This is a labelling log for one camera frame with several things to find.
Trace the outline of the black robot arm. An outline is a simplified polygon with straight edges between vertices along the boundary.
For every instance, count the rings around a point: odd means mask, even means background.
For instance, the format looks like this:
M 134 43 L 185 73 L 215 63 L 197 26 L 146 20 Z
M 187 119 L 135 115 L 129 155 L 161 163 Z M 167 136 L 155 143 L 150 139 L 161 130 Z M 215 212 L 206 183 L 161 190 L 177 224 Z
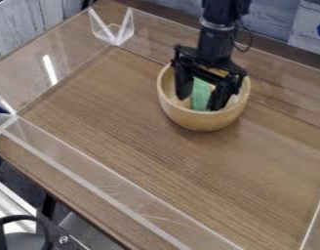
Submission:
M 194 79 L 215 86 L 206 108 L 226 107 L 231 96 L 241 92 L 247 70 L 233 61 L 234 49 L 243 53 L 237 36 L 242 17 L 250 12 L 253 0 L 202 0 L 201 32 L 195 48 L 178 44 L 171 66 L 175 70 L 175 89 L 181 101 L 193 95 Z

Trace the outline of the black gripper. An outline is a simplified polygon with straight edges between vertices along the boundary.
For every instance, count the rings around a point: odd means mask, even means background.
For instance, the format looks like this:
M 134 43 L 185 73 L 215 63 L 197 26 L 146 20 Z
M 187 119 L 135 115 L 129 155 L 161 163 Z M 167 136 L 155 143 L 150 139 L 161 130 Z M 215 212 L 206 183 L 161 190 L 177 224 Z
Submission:
M 177 45 L 173 67 L 175 69 L 177 95 L 182 101 L 191 96 L 195 76 L 210 80 L 215 85 L 207 103 L 211 111 L 225 108 L 231 96 L 241 92 L 247 71 L 233 60 L 225 60 L 217 64 L 206 63 L 198 58 L 197 51 L 191 47 Z

